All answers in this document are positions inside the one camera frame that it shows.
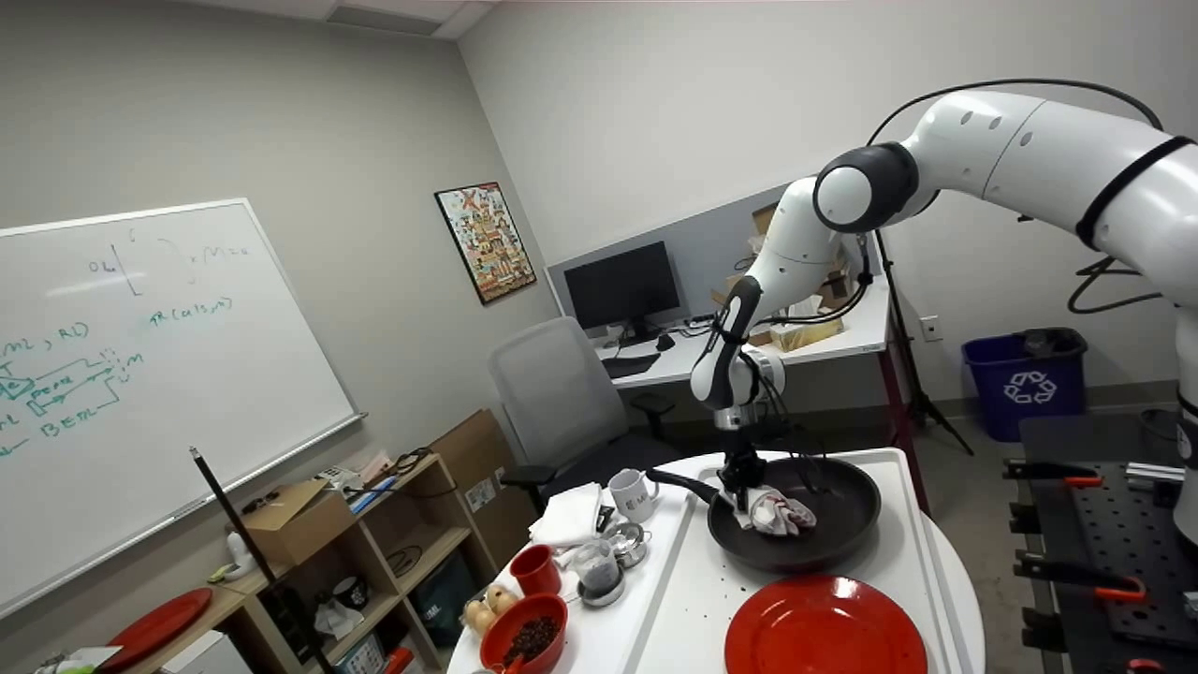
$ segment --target framed poster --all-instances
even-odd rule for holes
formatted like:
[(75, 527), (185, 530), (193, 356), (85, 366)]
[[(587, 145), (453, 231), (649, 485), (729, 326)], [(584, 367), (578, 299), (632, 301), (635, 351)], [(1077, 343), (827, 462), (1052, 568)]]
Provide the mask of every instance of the framed poster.
[(484, 182), (434, 195), (480, 302), (486, 304), (537, 281), (500, 183)]

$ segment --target office chair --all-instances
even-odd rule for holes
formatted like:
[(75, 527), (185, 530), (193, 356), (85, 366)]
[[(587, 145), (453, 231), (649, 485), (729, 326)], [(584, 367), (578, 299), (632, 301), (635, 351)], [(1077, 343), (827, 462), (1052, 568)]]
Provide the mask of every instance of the office chair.
[(559, 492), (683, 459), (660, 437), (661, 414), (672, 408), (660, 396), (631, 403), (657, 437), (628, 432), (616, 387), (574, 317), (521, 330), (491, 352), (488, 366), (527, 461), (501, 484), (527, 492), (538, 514)]

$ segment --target white mug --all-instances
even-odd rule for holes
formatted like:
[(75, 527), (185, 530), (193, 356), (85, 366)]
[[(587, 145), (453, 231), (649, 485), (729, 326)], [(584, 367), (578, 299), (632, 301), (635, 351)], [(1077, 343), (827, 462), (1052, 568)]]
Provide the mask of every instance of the white mug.
[(627, 517), (629, 522), (636, 522), (637, 524), (645, 522), (653, 515), (653, 509), (657, 506), (655, 499), (661, 491), (661, 486), (654, 482), (653, 493), (649, 494), (646, 482), (645, 473), (633, 470), (631, 468), (621, 470), (607, 481), (611, 498), (616, 502), (616, 510)]

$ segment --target whiteboard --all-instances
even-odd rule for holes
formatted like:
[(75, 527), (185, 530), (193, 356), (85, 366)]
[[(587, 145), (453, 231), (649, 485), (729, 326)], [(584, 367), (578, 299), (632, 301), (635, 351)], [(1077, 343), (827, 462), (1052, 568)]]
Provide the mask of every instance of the whiteboard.
[(0, 617), (361, 415), (244, 199), (0, 230)]

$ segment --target air vent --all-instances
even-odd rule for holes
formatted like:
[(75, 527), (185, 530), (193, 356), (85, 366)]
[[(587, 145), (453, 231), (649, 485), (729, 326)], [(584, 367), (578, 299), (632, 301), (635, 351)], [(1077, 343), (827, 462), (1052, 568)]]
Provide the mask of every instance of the air vent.
[(346, 7), (339, 5), (327, 19), (331, 24), (353, 25), (358, 28), (373, 28), (389, 32), (406, 32), (409, 35), (432, 35), (441, 24), (404, 14), (392, 14), (388, 12), (376, 12), (359, 7)]

